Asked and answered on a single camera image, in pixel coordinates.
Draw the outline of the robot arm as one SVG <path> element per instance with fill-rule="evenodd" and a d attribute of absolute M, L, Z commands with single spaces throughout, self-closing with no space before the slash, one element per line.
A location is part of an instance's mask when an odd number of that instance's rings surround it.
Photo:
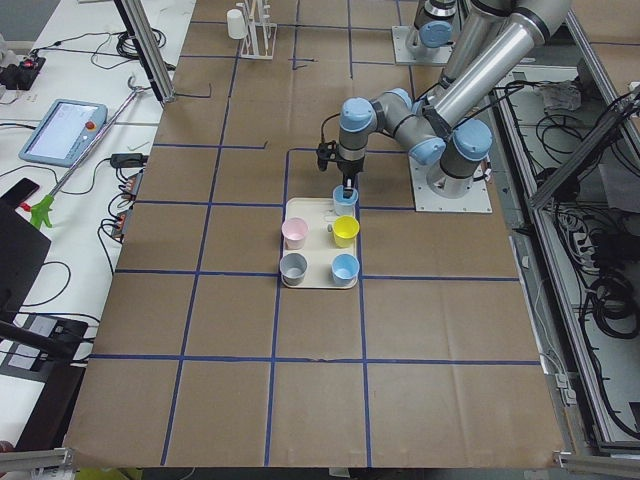
<path fill-rule="evenodd" d="M 453 51 L 455 1 L 420 1 L 413 24 L 403 27 L 400 60 L 433 65 L 446 52 L 447 66 L 457 60 Z M 429 106 L 428 88 L 412 98 L 402 88 L 383 92 L 373 99 L 353 97 L 344 101 L 339 114 L 339 138 L 333 143 L 334 161 L 342 172 L 343 196 L 351 198 L 357 188 L 357 176 L 364 169 L 369 136 L 382 134 L 401 145 L 409 157 L 421 164 L 441 158 L 446 142 L 438 134 L 428 133 L 422 108 Z"/>
<path fill-rule="evenodd" d="M 347 99 L 335 150 L 345 196 L 352 196 L 374 132 L 391 135 L 421 163 L 440 159 L 456 124 L 530 50 L 549 40 L 570 8 L 569 1 L 473 1 L 435 96 L 419 112 L 402 89 L 372 100 Z"/>

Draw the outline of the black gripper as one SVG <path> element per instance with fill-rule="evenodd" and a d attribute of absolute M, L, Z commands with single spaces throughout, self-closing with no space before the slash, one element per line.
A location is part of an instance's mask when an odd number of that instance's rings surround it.
<path fill-rule="evenodd" d="M 343 193 L 349 192 L 349 179 L 351 190 L 357 189 L 357 176 L 364 170 L 365 157 L 360 157 L 355 160 L 349 160 L 343 157 L 338 158 L 338 167 L 343 174 L 342 186 Z"/>

